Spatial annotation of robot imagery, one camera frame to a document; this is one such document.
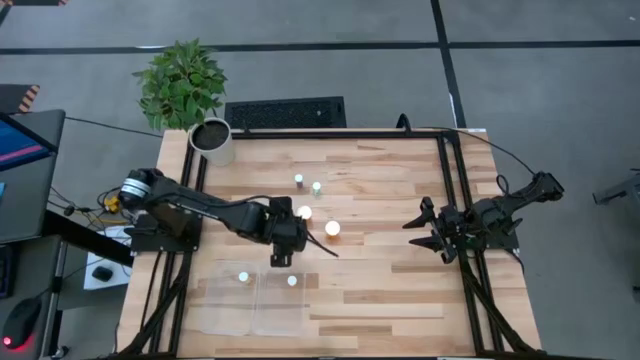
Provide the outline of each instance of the wooden table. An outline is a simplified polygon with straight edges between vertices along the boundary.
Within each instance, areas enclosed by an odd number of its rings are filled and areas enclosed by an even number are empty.
[[[158,168],[166,176],[180,180],[186,141],[184,132],[165,133]],[[461,142],[474,201],[500,194],[489,146],[464,135]],[[299,337],[205,334],[199,307],[212,264],[228,259],[267,266],[271,254],[271,247],[249,243],[221,224],[205,220],[201,247],[193,256],[179,357],[473,354],[458,265],[444,265],[438,254],[407,243],[411,238],[426,236],[428,229],[401,230],[402,224],[418,215],[423,196],[431,196],[436,208],[446,205],[435,140],[234,143],[235,161],[227,167],[209,167],[204,191],[230,200],[256,194],[289,195],[294,208],[311,206],[311,232],[340,258],[334,259],[311,245],[294,255],[294,265],[304,266],[308,273]],[[453,153],[451,149],[448,152],[457,201],[462,204]],[[191,186],[198,163],[196,157]],[[303,191],[296,189],[293,181],[297,173],[304,175]],[[313,181],[323,186],[319,198],[310,195]],[[330,219],[342,226],[336,241],[324,235],[324,225]],[[118,330],[121,349],[139,329],[155,257],[136,257]],[[503,251],[487,251],[486,258],[498,308],[525,341],[539,348],[520,265]],[[161,272],[162,261],[154,294],[160,287]],[[486,313],[480,304],[478,309],[485,347],[491,348]],[[170,309],[165,317],[160,350],[167,348],[172,314]]]

